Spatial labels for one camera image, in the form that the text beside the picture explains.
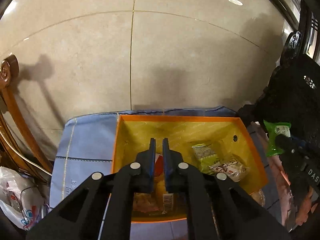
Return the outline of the green snack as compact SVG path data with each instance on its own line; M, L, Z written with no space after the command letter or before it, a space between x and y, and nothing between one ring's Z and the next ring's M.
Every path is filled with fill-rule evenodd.
M264 125L268 133L268 146L267 146L266 156L271 157L274 155L283 154L284 150L276 145L276 138L279 135L284 135L285 137L290 138L291 124L288 122L272 123L264 120Z

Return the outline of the orange chips packet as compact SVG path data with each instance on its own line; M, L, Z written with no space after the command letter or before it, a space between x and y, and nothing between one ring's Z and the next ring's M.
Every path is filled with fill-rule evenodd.
M156 153L154 183L151 193L135 193L132 219L158 221L185 219L186 207L183 196L169 193L165 188L163 155Z

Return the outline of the white red packet in box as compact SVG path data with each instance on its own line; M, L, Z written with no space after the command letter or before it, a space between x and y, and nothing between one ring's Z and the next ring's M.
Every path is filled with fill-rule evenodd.
M243 164L238 158L232 157L227 161L218 161L210 167L210 171L214 174L224 173L234 182L239 182L249 172L249 168Z

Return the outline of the green packet in box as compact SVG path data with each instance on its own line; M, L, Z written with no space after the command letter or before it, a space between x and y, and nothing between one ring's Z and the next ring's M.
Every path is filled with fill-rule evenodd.
M191 147L197 160L197 167L202 173L212 174L216 165L220 165L218 155L207 144L196 144Z

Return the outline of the orange storage box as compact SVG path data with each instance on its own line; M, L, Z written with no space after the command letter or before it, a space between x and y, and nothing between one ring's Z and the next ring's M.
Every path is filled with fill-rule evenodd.
M212 144L220 158L237 157L248 167L248 175L239 185L253 194L262 189L268 178L261 157L240 118L208 116L121 115L117 122L112 172L135 161L139 152L149 149L156 140L156 153L162 153L167 138L170 149L180 152L186 163L197 166L192 146Z

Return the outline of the blue quilted table mat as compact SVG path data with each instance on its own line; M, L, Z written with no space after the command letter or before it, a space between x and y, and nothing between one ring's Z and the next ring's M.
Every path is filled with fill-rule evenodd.
M116 124L120 114L185 115L185 116L235 116L235 111L224 106L214 108L144 109L122 112L89 114L67 121L54 161L50 185L50 208L56 207L93 172L111 173ZM266 197L264 208L280 223L281 207L272 170L253 126L249 134L261 156L269 183L263 187ZM131 224L130 239L188 239L187 222Z

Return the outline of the white plastic bag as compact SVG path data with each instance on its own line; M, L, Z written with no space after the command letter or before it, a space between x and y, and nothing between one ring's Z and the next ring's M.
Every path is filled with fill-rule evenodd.
M1 211L18 228L28 231L50 211L49 186L1 167Z

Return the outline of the wooden chair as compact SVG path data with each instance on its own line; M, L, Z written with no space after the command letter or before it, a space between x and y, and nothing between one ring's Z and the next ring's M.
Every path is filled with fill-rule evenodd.
M14 123L30 147L32 154L39 161L41 166L32 164L31 161L24 157L24 155L20 156L20 158L51 177L53 166L41 150L27 123L25 122L11 89L11 82L13 79L18 77L18 74L19 64L17 57L14 54L11 54L1 62L1 95Z

